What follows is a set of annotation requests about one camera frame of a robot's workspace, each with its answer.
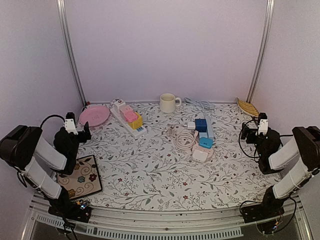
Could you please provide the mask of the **light blue power strip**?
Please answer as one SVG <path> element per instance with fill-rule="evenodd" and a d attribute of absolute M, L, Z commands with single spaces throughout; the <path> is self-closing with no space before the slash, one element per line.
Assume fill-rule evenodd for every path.
<path fill-rule="evenodd" d="M 211 119 L 208 115 L 205 116 L 206 124 L 207 124 L 207 137 L 211 140 L 214 140 L 214 132 Z"/>

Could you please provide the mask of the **cyan plug adapter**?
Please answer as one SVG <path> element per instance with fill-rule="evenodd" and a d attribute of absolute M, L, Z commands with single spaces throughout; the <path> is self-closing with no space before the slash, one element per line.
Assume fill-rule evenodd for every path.
<path fill-rule="evenodd" d="M 213 146 L 213 140 L 207 137 L 201 137 L 199 139 L 198 145 L 205 149 L 211 149 Z"/>

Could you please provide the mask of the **pink round socket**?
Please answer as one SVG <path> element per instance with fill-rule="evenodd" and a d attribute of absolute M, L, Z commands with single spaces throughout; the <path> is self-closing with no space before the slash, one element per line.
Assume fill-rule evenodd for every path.
<path fill-rule="evenodd" d="M 192 160 L 198 163 L 205 163 L 207 162 L 213 155 L 213 149 L 208 149 L 198 144 L 195 144 L 192 147 Z"/>

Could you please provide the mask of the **light blue plug adapter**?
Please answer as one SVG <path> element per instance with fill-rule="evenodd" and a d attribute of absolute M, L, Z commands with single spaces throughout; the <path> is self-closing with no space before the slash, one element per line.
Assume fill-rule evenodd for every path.
<path fill-rule="evenodd" d="M 200 139 L 201 139 L 201 138 L 208 138 L 207 132 L 199 132 L 199 133 L 198 133 L 198 136 L 199 136 Z"/>

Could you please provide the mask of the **dark blue cube adapter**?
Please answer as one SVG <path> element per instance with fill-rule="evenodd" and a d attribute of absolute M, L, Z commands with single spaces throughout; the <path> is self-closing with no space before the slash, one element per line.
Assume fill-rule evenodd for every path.
<path fill-rule="evenodd" d="M 195 123 L 195 130 L 199 133 L 206 133 L 207 132 L 207 121 L 204 118 L 198 118 L 194 120 Z"/>

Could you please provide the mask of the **small white charger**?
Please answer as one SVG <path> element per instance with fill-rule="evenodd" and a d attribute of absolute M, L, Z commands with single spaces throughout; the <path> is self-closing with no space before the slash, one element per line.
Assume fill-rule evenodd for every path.
<path fill-rule="evenodd" d="M 195 130 L 196 129 L 196 124 L 194 121 L 192 122 L 187 122 L 184 127 L 187 129 L 187 130 Z"/>

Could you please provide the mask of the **white plug adapter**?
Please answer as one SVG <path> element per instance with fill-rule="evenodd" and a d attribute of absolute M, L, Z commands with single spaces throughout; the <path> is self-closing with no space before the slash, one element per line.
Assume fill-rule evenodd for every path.
<path fill-rule="evenodd" d="M 208 153 L 205 151 L 201 151 L 199 149 L 194 149 L 192 152 L 192 159 L 199 163 L 206 162 L 208 157 Z"/>

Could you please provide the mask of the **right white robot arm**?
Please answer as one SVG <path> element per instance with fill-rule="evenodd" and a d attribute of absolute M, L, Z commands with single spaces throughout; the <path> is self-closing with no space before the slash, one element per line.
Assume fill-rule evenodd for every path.
<path fill-rule="evenodd" d="M 269 218 L 293 192 L 320 172 L 320 129 L 316 126 L 294 127 L 293 137 L 281 145 L 281 135 L 273 129 L 259 132 L 245 124 L 242 126 L 240 139 L 255 146 L 258 167 L 263 174 L 278 173 L 298 158 L 289 172 L 265 191 L 258 213 L 262 218 Z"/>

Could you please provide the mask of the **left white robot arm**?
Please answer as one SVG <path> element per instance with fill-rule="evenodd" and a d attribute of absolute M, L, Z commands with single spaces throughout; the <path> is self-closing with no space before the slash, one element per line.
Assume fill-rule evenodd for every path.
<path fill-rule="evenodd" d="M 41 127 L 18 125 L 1 139 L 0 157 L 42 192 L 63 217 L 70 217 L 79 205 L 70 201 L 68 191 L 55 182 L 37 160 L 42 160 L 57 173 L 71 175 L 79 145 L 90 139 L 87 123 L 80 132 L 67 125 L 61 127 L 53 144 L 45 140 Z"/>

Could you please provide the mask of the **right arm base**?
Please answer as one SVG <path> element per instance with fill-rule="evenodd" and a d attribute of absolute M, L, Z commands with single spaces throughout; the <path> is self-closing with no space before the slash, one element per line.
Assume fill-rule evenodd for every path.
<path fill-rule="evenodd" d="M 239 212 L 246 224 L 272 218 L 270 221 L 264 221 L 256 225 L 258 231 L 264 235 L 271 235 L 278 229 L 285 213 L 283 207 L 265 209 L 261 203 L 252 200 L 245 200 L 240 205 Z"/>

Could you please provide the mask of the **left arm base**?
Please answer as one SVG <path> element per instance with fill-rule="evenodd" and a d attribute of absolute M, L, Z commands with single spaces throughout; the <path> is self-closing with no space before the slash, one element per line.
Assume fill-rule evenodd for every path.
<path fill-rule="evenodd" d="M 77 203 L 66 201 L 60 202 L 58 199 L 49 199 L 50 207 L 48 213 L 67 220 L 88 223 L 91 217 L 92 208 L 90 206 L 82 209 Z"/>

